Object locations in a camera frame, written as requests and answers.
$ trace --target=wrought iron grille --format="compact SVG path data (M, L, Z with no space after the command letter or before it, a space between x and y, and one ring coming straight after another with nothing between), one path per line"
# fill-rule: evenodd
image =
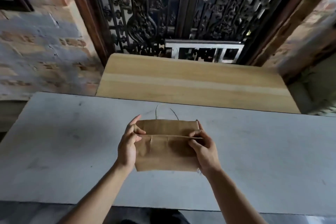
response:
M252 37L277 0L198 0L190 39L242 41Z
M118 52L159 55L175 31L178 0L101 0Z

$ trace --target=person's right arm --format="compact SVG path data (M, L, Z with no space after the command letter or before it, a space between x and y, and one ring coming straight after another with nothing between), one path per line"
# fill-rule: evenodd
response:
M205 133L200 122L198 124L200 129L190 133L189 136L203 138L203 145L194 139L189 141L189 145L197 154L200 170L212 187L226 223L267 224L233 180L222 170L215 142Z

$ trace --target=forearm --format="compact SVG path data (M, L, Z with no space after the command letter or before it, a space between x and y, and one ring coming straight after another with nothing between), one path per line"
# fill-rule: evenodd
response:
M227 224L267 224L223 170L207 178Z
M98 184L59 223L103 223L127 175L128 171L115 163Z

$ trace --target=person's left hand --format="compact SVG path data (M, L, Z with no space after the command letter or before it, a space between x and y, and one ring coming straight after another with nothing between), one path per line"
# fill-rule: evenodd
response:
M141 115L136 116L127 125L124 135L118 145L118 164L125 168L129 173L132 171L135 164L136 149L134 143L141 140L140 135L145 135L146 132L140 129L136 122L140 120Z

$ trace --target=black metal door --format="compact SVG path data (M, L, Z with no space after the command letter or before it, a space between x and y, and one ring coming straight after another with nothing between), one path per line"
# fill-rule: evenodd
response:
M251 43L281 0L100 0L117 52L165 56L164 39Z

